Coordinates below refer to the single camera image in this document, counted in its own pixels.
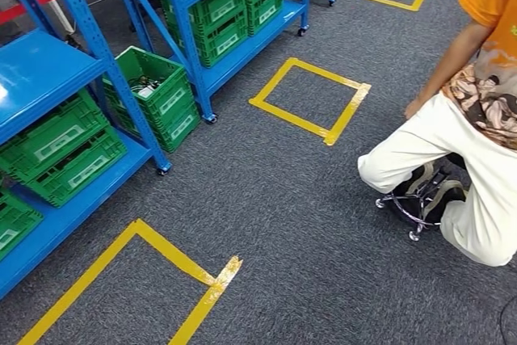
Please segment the person's hand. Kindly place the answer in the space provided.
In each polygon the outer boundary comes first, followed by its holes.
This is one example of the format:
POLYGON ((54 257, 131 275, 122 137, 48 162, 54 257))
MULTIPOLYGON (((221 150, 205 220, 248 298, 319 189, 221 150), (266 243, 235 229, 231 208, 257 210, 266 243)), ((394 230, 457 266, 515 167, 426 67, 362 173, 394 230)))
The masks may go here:
POLYGON ((405 118, 406 120, 409 120, 410 118, 418 112, 420 109, 421 109, 426 102, 426 99, 422 98, 420 96, 415 97, 405 108, 405 118))

